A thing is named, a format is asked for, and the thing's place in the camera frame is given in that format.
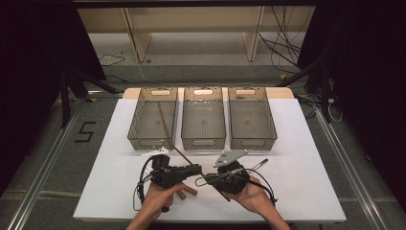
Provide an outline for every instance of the white table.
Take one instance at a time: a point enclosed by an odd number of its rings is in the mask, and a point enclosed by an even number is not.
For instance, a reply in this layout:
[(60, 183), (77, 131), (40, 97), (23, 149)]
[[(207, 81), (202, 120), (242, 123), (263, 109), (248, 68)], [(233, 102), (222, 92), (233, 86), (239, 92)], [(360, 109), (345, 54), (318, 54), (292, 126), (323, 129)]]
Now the white table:
[[(203, 173), (215, 173), (214, 161), (219, 151), (198, 153), (183, 150), (180, 138), (183, 93), (179, 92), (178, 120), (175, 146), (191, 161), (203, 167)], [(127, 140), (127, 133), (137, 104), (136, 99), (120, 99), (105, 133), (99, 155), (84, 187), (75, 219), (119, 220), (133, 219), (132, 200), (141, 168), (147, 157), (140, 156)], [(344, 212), (328, 179), (326, 169), (316, 149), (304, 114), (295, 99), (270, 99), (278, 140), (270, 151), (250, 151), (238, 159), (246, 168), (252, 168), (264, 158), (269, 161), (259, 168), (275, 193), (277, 209), (287, 221), (342, 222)], [(226, 150), (230, 140), (226, 139)], [(169, 164), (185, 166), (188, 163), (172, 151)], [(263, 219), (249, 213), (234, 201), (227, 202), (211, 186), (196, 187), (194, 180), (184, 181), (198, 190), (198, 195), (186, 193), (186, 199), (174, 196), (168, 213), (159, 217), (165, 222), (260, 222)], [(140, 207), (138, 197), (135, 206)]]

